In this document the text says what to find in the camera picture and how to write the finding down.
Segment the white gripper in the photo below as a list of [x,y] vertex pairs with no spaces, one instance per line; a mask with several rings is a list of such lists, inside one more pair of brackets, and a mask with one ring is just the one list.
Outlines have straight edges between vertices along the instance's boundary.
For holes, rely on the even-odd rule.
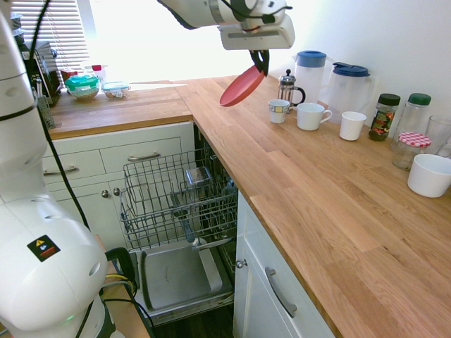
[[245,32],[239,25],[222,25],[218,30],[224,49],[249,50],[257,70],[265,76],[268,75],[269,49],[289,49],[295,42],[294,26],[288,15],[275,24],[263,24],[251,32]]

